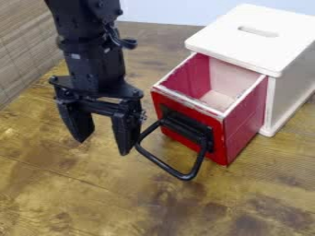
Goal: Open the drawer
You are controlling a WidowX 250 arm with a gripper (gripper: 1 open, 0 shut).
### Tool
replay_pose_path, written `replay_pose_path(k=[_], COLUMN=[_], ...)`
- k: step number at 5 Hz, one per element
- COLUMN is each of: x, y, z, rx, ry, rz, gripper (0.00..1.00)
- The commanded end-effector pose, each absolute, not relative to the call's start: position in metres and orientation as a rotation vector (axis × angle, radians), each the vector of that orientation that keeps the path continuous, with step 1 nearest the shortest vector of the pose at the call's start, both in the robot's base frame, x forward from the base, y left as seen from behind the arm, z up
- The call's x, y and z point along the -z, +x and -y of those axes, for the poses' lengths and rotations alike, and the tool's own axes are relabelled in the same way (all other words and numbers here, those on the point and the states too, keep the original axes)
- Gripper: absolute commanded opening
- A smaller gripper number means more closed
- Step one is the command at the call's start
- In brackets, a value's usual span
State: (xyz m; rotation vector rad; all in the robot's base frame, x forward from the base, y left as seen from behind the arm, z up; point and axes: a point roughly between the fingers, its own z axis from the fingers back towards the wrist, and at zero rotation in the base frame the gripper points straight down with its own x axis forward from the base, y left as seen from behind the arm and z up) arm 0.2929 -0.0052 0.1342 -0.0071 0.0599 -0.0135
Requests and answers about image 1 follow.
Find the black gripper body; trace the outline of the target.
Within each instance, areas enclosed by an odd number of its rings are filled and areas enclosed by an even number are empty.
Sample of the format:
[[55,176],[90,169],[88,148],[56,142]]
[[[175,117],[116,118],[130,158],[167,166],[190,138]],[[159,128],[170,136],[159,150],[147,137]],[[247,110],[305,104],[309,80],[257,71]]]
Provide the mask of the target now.
[[143,91],[126,81],[126,64],[122,54],[87,57],[67,54],[70,73],[52,77],[55,101],[76,102],[91,115],[112,117],[116,112],[137,115],[143,121],[141,100]]

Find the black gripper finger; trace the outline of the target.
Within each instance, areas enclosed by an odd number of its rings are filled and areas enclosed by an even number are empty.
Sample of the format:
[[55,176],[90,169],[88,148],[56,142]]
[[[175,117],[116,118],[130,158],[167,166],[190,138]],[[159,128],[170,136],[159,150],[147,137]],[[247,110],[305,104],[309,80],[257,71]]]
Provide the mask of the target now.
[[141,136],[141,119],[137,115],[116,112],[111,120],[119,154],[126,156],[130,154]]
[[83,143],[95,131],[92,115],[86,112],[76,102],[56,102],[60,118],[67,126],[72,138]]

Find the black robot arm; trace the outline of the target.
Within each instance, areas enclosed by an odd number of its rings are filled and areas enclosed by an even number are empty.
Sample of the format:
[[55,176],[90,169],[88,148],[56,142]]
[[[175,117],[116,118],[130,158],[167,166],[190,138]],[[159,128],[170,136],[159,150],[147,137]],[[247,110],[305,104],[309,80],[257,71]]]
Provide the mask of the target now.
[[126,81],[123,51],[138,43],[119,37],[119,0],[44,2],[70,70],[66,76],[50,78],[62,120],[74,139],[83,142],[95,131],[92,115],[108,116],[119,153],[127,155],[141,136],[143,91]]

